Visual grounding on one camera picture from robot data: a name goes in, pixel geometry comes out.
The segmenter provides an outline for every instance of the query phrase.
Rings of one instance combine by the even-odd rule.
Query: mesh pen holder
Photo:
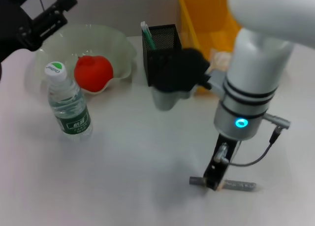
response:
[[[151,86],[156,75],[182,49],[175,24],[149,27],[156,50],[152,50],[142,32],[143,65]]]

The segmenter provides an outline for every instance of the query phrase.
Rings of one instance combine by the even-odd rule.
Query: yellow bin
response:
[[[241,27],[232,18],[227,0],[179,0],[184,48],[200,50],[210,59],[211,48],[232,52]]]

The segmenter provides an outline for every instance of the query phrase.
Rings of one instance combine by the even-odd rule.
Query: water bottle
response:
[[[71,140],[87,139],[92,133],[92,123],[85,98],[78,84],[68,77],[64,64],[46,65],[48,102],[65,136]]]

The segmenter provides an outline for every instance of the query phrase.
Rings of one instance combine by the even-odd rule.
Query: artificial apple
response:
[[[90,92],[101,91],[113,77],[113,67],[103,56],[79,57],[74,69],[74,78],[78,85]]]

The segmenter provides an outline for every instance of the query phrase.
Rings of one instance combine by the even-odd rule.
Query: bottle cap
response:
[[[59,83],[67,78],[67,70],[63,63],[51,62],[45,67],[45,74],[51,83]]]

